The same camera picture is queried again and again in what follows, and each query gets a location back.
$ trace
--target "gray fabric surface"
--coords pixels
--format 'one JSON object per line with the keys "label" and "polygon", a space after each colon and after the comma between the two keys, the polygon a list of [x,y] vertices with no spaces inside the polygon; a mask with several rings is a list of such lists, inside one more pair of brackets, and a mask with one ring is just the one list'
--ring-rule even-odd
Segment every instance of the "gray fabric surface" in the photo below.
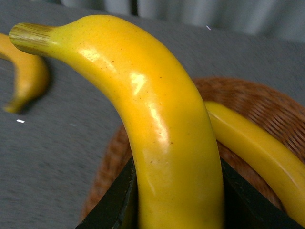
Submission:
{"label": "gray fabric surface", "polygon": [[[62,25],[103,13],[25,0],[1,0],[0,11],[1,33],[19,22]],[[260,82],[305,105],[304,44],[126,19],[161,40],[191,77]],[[89,82],[67,65],[46,60],[53,76],[48,93],[22,115],[0,110],[2,229],[75,228],[102,152],[121,124],[111,103]],[[12,95],[13,76],[13,65],[0,60],[1,107]]]}

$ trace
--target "artificial banana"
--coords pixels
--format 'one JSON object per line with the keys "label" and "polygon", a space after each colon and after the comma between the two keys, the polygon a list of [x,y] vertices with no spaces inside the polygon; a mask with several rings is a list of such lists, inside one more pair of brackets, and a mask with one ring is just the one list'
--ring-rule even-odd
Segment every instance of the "artificial banana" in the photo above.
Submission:
{"label": "artificial banana", "polygon": [[28,102],[45,93],[50,81],[49,70],[40,56],[16,49],[3,33],[0,33],[0,58],[12,62],[16,72],[14,95],[4,110],[18,113]]}
{"label": "artificial banana", "polygon": [[305,166],[282,143],[240,114],[205,101],[216,139],[247,162],[305,227]]}
{"label": "artificial banana", "polygon": [[207,110],[164,45],[108,15],[60,27],[20,23],[10,39],[67,63],[113,103],[135,161],[139,228],[223,228],[223,177]]}

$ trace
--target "black holder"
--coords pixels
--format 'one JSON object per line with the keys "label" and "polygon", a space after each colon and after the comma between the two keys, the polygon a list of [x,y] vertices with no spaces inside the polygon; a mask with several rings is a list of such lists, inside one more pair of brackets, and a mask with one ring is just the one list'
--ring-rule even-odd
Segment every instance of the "black holder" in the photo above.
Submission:
{"label": "black holder", "polygon": [[[226,229],[304,229],[222,160]],[[137,179],[133,159],[76,229],[136,229]]]}

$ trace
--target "banana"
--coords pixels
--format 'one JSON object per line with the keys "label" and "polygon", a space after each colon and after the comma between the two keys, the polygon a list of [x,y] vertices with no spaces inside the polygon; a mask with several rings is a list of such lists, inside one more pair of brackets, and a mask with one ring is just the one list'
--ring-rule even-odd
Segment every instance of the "banana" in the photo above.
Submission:
{"label": "banana", "polygon": [[240,114],[205,101],[216,139],[247,162],[305,227],[305,166],[282,143]]}
{"label": "banana", "polygon": [[50,81],[49,70],[41,57],[16,49],[3,33],[0,33],[0,58],[12,62],[16,71],[14,95],[4,110],[18,113],[28,102],[45,93]]}
{"label": "banana", "polygon": [[108,15],[60,27],[20,23],[10,39],[22,51],[67,63],[112,102],[135,162],[139,228],[224,227],[223,177],[208,113],[163,44]]}

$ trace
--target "banana stem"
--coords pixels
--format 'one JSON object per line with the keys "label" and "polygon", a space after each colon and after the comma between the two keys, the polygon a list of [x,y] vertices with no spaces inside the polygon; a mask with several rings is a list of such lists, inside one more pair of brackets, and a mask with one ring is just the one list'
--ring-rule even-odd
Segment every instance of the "banana stem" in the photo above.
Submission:
{"label": "banana stem", "polygon": [[23,52],[48,56],[45,50],[49,49],[49,46],[52,44],[49,34],[54,28],[53,26],[19,23],[11,29],[9,38]]}

